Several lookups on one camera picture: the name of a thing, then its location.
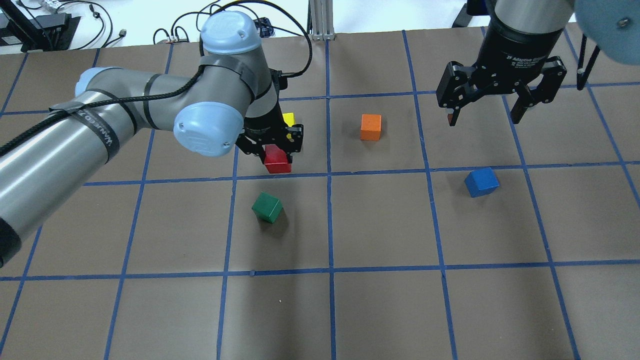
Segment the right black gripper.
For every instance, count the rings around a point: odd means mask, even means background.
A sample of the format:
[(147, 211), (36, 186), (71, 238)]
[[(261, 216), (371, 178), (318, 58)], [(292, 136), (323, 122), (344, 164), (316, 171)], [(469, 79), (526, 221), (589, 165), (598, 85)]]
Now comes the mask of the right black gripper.
[(449, 126), (457, 125), (461, 108), (489, 95), (517, 94), (510, 120), (519, 125), (525, 113), (554, 100), (568, 71), (557, 55), (521, 58), (499, 52), (471, 66), (446, 64), (436, 89), (438, 106), (446, 109)]

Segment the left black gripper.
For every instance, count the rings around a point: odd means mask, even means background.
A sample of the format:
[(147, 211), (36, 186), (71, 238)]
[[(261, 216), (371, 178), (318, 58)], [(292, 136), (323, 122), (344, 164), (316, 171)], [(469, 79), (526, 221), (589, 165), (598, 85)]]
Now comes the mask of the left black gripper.
[(235, 145), (246, 155), (259, 157), (263, 165), (267, 157), (265, 145), (277, 145), (285, 151), (286, 162), (292, 164), (294, 154), (302, 151), (303, 141), (302, 124), (288, 127), (281, 111), (271, 111), (263, 116), (244, 117)]

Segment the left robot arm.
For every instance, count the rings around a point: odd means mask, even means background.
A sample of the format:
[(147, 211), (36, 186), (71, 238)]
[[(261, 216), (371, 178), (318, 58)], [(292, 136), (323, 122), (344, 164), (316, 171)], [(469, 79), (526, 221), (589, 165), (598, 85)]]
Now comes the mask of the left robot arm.
[(190, 152), (224, 157), (234, 147), (266, 160), (267, 145), (291, 162), (304, 126), (287, 125), (279, 92), (288, 75), (271, 69), (254, 21), (219, 10), (199, 35), (195, 74), (122, 67), (82, 73), (73, 100), (1, 148), (0, 251), (6, 265), (45, 220), (141, 129), (172, 132)]

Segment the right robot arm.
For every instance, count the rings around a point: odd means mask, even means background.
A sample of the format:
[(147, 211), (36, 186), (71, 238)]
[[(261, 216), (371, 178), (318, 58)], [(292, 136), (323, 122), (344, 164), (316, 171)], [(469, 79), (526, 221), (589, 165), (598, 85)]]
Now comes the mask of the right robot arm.
[(471, 66), (446, 64), (436, 90), (439, 107), (450, 126), (461, 109), (489, 95), (515, 93), (510, 110), (517, 125), (528, 109), (554, 100), (567, 68), (551, 52), (572, 16), (591, 39), (587, 63), (578, 59), (576, 86), (583, 89), (600, 53), (617, 63), (639, 64), (639, 2), (637, 0), (469, 0), (468, 13), (490, 18), (478, 57)]

